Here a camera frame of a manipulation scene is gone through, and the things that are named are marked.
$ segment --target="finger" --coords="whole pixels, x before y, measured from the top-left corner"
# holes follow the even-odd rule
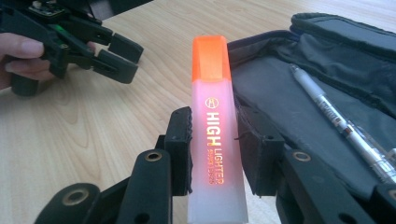
[[[9,87],[10,83],[11,83],[11,74],[9,73],[0,74],[0,90]]]
[[[6,64],[6,71],[34,80],[48,80],[53,77],[49,71],[50,62],[41,59],[17,60]]]
[[[31,38],[11,33],[0,34],[0,55],[17,58],[38,58],[44,53],[44,45]]]
[[[96,51],[96,45],[95,45],[95,43],[93,43],[93,42],[88,42],[87,43],[87,46],[88,46],[88,48],[90,48],[93,52],[95,52]]]

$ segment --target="pen tip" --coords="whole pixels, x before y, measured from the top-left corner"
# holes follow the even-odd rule
[[[290,69],[294,73],[294,72],[297,71],[297,69],[299,69],[299,67],[297,65],[295,65],[294,63],[291,63],[290,64]]]

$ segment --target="orange highlighter cap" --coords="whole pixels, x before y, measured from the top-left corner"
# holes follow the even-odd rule
[[[192,82],[231,80],[227,41],[222,35],[202,35],[192,43]]]

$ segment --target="black plastic part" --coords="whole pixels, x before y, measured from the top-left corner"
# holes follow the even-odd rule
[[[92,21],[70,16],[70,21],[61,21],[62,27],[75,37],[88,42],[92,41],[101,45],[108,45],[113,32],[106,27]]]
[[[151,0],[58,0],[58,3],[90,13],[96,19],[105,20],[150,1]]]
[[[128,182],[129,177],[101,192],[98,203],[92,205],[92,209],[87,213],[87,222],[84,224],[115,223]]]
[[[34,96],[37,93],[38,81],[28,77],[12,74],[11,90],[19,96]]]
[[[95,53],[92,49],[90,49],[90,47],[87,46],[86,43],[70,34],[61,25],[48,24],[48,27],[54,30],[68,46],[79,52],[81,55],[88,58],[94,57]]]
[[[191,118],[188,106],[175,110],[163,139],[164,149],[171,155],[173,196],[185,196],[191,192]]]
[[[139,154],[116,223],[172,223],[169,153],[153,149]]]
[[[40,213],[35,224],[85,223],[87,213],[99,199],[99,188],[75,184],[59,191]]]
[[[370,211],[377,223],[396,220],[396,184],[380,184],[374,189],[369,202]]]
[[[0,32],[8,32],[16,35],[23,35],[38,40],[44,44],[45,52],[43,59],[50,61],[50,71],[59,78],[64,77],[67,62],[67,55],[70,48],[62,42],[54,30],[49,29],[46,24],[32,19],[25,10],[17,10],[2,5],[2,23]]]
[[[279,181],[276,195],[276,211],[282,220],[282,224],[304,223],[303,213],[295,201],[285,178],[281,178]]]
[[[275,196],[284,139],[262,112],[246,106],[238,107],[238,132],[242,165],[253,194]]]
[[[108,50],[133,63],[139,62],[143,53],[143,48],[140,45],[119,34],[113,35]]]
[[[302,223],[374,223],[329,168],[313,154],[287,150],[280,168],[290,193],[279,196],[288,203],[293,200],[297,202],[304,217]],[[287,204],[281,204],[281,201],[277,206],[282,206],[278,209],[283,211],[289,211],[290,208]],[[280,219],[288,223],[293,217],[280,216]]]
[[[134,74],[137,71],[135,63],[126,61],[105,50],[99,52],[98,59],[92,60],[93,71],[125,84],[131,83],[134,79]]]

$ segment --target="screw hole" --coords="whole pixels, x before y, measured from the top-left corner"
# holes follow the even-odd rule
[[[134,218],[134,223],[144,224],[149,223],[149,214],[141,213]]]
[[[73,189],[64,195],[62,203],[66,206],[73,206],[84,202],[90,193],[87,189]]]
[[[297,161],[311,161],[311,157],[304,153],[304,152],[294,152],[293,153],[293,157],[294,159],[296,159]]]
[[[159,152],[151,152],[146,155],[146,161],[158,161],[163,157],[163,155]]]

